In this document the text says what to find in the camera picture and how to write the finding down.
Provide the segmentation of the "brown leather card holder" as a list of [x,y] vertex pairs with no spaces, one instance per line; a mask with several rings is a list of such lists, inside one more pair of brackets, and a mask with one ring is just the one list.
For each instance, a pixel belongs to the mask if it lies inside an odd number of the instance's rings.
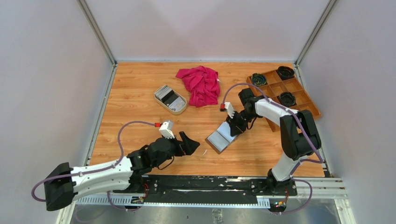
[[231,136],[230,125],[224,121],[205,141],[217,154],[221,154],[237,137],[238,135]]

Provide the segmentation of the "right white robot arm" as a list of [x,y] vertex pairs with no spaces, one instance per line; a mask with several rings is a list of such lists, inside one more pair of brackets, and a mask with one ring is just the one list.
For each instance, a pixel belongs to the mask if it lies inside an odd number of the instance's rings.
[[255,96],[250,88],[239,93],[244,109],[237,112],[231,103],[223,101],[220,109],[227,112],[226,122],[232,137],[244,133],[248,124],[256,118],[266,118],[280,127],[283,154],[277,164],[268,171],[265,189],[278,195],[292,182],[298,166],[313,162],[308,157],[315,154],[315,163],[323,163],[319,153],[322,146],[313,114],[309,110],[295,110],[268,98],[265,94]]

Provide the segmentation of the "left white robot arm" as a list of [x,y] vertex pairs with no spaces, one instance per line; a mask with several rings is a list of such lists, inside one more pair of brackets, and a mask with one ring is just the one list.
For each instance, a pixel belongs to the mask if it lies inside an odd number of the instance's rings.
[[142,175],[166,160],[192,155],[200,146],[184,132],[179,134],[180,140],[160,137],[120,160],[84,167],[59,164],[44,182],[46,210],[60,210],[82,197],[105,191],[139,192],[143,187]]

